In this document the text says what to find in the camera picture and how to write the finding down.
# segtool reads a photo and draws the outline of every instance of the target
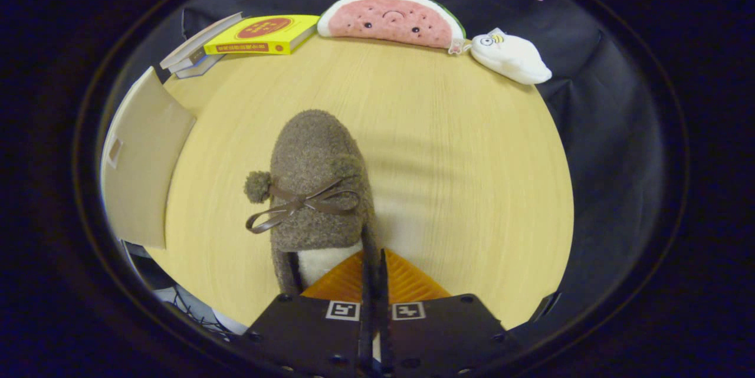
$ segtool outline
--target watermelon plush toy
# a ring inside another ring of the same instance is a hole
[[[339,0],[320,17],[323,37],[362,37],[448,48],[460,53],[466,34],[456,17],[431,0]]]

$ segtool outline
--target plush face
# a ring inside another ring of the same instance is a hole
[[[328,23],[334,37],[362,37],[448,48],[451,24],[437,11],[410,0],[356,0]]]
[[[470,47],[477,55],[493,61],[505,61],[513,59],[512,52],[506,49],[507,42],[509,41],[504,39],[504,34],[481,34],[472,38],[472,45]]]
[[[483,66],[524,85],[542,83],[553,76],[532,42],[499,29],[475,36],[468,48]]]

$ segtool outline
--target bird plush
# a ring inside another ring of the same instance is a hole
[[[523,85],[543,83],[553,76],[532,42],[496,28],[472,38],[464,47],[477,62]]]
[[[252,215],[246,228],[255,234],[270,230],[281,292],[300,294],[359,250],[377,274],[365,161],[331,114],[306,110],[289,120],[275,142],[270,171],[250,173],[244,192],[253,203],[270,199],[270,208]]]

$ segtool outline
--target round table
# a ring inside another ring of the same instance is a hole
[[[313,36],[292,55],[227,55],[165,88],[197,116],[173,171],[165,249],[149,254],[211,307],[251,324],[278,294],[268,234],[243,193],[305,109],[334,114],[367,162],[378,243],[506,328],[558,288],[574,211],[545,103],[468,53]]]

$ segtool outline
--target book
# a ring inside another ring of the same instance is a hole
[[[318,15],[269,15],[246,18],[205,43],[205,52],[290,55],[315,33],[318,20]]]
[[[195,65],[199,60],[204,58],[203,52],[206,42],[240,21],[242,21],[241,13],[237,12],[234,15],[210,24],[210,26],[190,37],[186,42],[181,43],[180,47],[175,48],[173,52],[168,54],[165,59],[160,61],[160,67],[163,70],[167,69],[171,73],[175,73],[182,68]]]
[[[223,57],[224,55],[205,55],[204,58],[193,66],[176,71],[176,77],[179,79],[186,79],[186,77],[202,76],[202,74],[205,74],[210,67],[215,65],[215,63],[220,61]]]
[[[205,58],[205,55],[207,55],[205,53],[205,47],[204,45],[202,45],[201,47],[194,50],[194,52],[189,54],[188,57],[168,67],[168,71],[170,71],[171,73],[175,73],[177,71],[183,70],[184,68],[189,68],[197,64],[198,62],[202,61],[202,59]]]

